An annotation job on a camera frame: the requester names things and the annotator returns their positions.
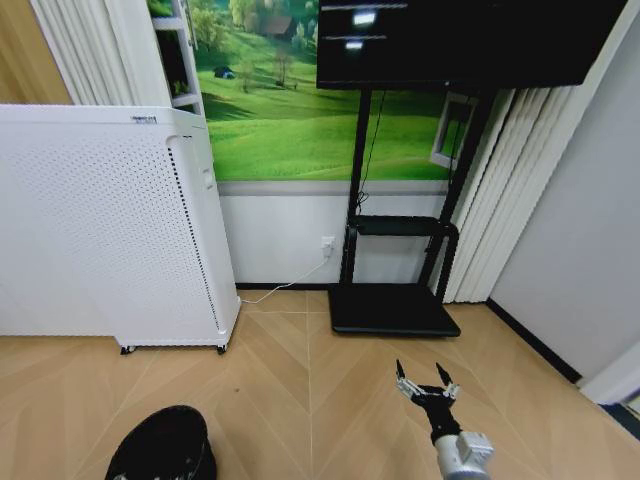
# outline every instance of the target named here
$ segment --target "herringbone floor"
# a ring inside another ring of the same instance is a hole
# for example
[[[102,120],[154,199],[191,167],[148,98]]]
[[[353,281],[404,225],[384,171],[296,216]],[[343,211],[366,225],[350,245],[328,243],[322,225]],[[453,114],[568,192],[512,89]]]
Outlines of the herringbone floor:
[[[637,477],[640,443],[484,306],[450,312],[455,340],[347,338],[330,330],[325,293],[278,292],[243,307],[222,357],[2,338],[0,478],[104,478],[139,421],[190,404],[220,479],[437,479],[426,417],[394,386],[396,358],[420,383],[438,382],[439,361],[462,385],[455,415],[494,443],[496,479]]]

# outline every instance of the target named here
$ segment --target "white air purifier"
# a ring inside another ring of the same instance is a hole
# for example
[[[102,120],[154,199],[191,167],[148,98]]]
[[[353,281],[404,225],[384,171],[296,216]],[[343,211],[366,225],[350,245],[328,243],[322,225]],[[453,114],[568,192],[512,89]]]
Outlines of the white air purifier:
[[[0,106],[0,334],[224,351],[240,308],[204,118]]]

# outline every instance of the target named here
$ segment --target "television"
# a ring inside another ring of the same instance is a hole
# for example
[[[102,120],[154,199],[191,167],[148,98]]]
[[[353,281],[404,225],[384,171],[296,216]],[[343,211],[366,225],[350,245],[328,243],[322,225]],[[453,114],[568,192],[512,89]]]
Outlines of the television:
[[[626,0],[320,0],[317,86],[584,81]]]

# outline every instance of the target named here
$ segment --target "wall mural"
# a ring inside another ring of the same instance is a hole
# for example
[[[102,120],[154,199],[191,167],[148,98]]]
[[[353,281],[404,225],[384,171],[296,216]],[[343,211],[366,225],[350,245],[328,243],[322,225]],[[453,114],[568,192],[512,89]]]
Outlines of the wall mural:
[[[149,0],[152,13],[166,1]],[[217,179],[348,179],[359,93],[315,88],[317,0],[189,5]],[[380,99],[375,92],[365,159]],[[448,178],[447,164],[430,160],[444,100],[444,94],[387,93],[369,179]]]

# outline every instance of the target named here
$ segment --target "tv stand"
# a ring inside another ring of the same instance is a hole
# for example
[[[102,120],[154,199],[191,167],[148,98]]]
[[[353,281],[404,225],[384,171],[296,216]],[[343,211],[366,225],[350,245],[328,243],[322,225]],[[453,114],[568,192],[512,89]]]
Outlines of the tv stand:
[[[487,89],[476,91],[475,94],[478,95],[479,102],[471,117],[458,166],[440,216],[404,217],[356,214],[371,109],[371,89],[361,90],[340,283],[329,288],[331,326],[334,331],[412,337],[460,335],[460,328],[442,305],[458,243],[458,230],[451,223],[451,217],[487,123],[496,91]],[[418,281],[413,284],[354,284],[353,271],[359,235],[430,237]],[[445,238],[448,241],[434,294],[429,289],[428,282]]]

